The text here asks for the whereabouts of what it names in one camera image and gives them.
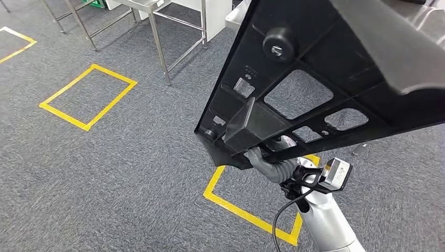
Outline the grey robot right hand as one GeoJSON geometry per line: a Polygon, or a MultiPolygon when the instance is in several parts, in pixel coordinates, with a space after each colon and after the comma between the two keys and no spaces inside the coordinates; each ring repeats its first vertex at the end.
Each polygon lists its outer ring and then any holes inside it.
{"type": "Polygon", "coordinates": [[[259,147],[248,149],[247,156],[251,165],[262,175],[267,176],[270,173],[271,164],[263,159],[259,147]]]}

